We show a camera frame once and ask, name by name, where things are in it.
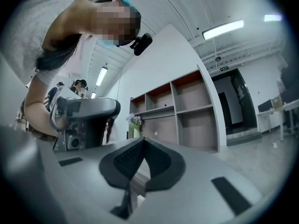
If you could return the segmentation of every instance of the exit sign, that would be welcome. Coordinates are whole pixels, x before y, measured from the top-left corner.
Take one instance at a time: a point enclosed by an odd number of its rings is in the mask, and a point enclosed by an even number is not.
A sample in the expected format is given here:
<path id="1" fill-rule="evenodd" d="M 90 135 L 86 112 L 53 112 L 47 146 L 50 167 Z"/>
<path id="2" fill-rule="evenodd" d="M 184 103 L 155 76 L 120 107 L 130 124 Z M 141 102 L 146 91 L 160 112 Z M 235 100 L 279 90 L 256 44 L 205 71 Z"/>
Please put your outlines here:
<path id="1" fill-rule="evenodd" d="M 220 70 L 221 70 L 221 71 L 228 70 L 228 66 L 222 67 L 222 68 L 220 68 Z"/>

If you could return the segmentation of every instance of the desk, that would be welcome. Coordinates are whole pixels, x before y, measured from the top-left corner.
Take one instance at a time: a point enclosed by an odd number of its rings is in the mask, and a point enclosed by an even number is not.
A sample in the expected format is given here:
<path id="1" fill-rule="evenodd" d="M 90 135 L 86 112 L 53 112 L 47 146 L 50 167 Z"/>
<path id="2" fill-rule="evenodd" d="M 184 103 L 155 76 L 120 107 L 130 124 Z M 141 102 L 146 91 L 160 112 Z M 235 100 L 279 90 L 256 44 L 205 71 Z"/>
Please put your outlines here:
<path id="1" fill-rule="evenodd" d="M 271 132 L 271 123 L 270 123 L 270 115 L 274 112 L 279 112 L 279 126 L 280 126 L 280 141 L 284 140 L 284 127 L 283 127 L 283 110 L 285 111 L 291 111 L 293 109 L 297 109 L 299 107 L 299 99 L 294 100 L 290 103 L 284 104 L 280 109 L 270 109 L 268 111 L 260 112 L 257 114 L 258 117 L 258 123 L 260 126 L 260 119 L 261 118 L 267 118 L 268 119 L 268 125 L 269 125 L 269 132 Z M 293 114 L 290 112 L 290 121 L 291 121 L 291 130 L 293 133 L 294 130 L 294 124 L 293 124 Z"/>

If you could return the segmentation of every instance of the vase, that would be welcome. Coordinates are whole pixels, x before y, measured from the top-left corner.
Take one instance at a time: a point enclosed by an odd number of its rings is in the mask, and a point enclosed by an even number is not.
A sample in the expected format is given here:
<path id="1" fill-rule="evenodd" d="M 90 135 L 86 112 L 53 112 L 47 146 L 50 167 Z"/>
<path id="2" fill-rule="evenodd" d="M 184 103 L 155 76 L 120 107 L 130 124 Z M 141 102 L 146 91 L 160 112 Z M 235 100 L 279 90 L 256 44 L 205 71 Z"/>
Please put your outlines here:
<path id="1" fill-rule="evenodd" d="M 140 133 L 137 129 L 134 129 L 134 138 L 140 138 Z"/>

